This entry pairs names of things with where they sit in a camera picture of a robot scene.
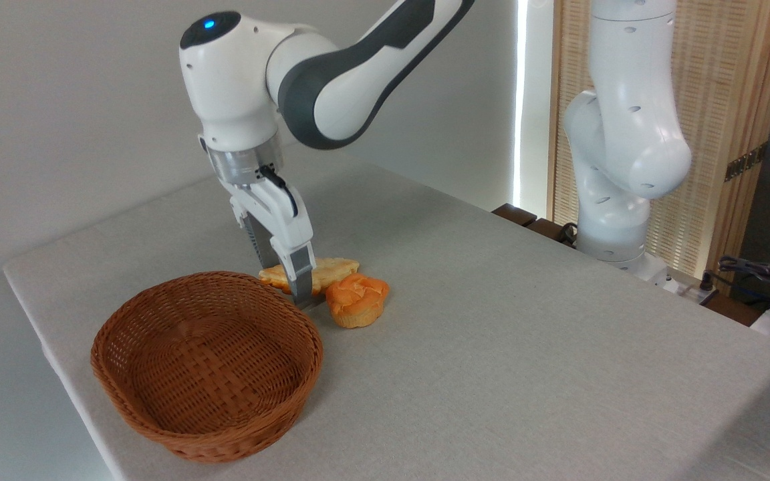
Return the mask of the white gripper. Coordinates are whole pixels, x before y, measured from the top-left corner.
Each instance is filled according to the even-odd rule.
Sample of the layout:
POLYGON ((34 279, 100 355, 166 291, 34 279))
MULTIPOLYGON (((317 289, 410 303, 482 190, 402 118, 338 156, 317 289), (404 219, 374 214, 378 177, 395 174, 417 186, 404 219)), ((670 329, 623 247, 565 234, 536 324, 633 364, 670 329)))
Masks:
POLYGON ((317 262, 313 229, 305 204, 295 188, 262 179, 253 184, 227 183, 235 218, 249 235, 261 268, 284 268, 296 307, 313 302, 313 271, 317 262))

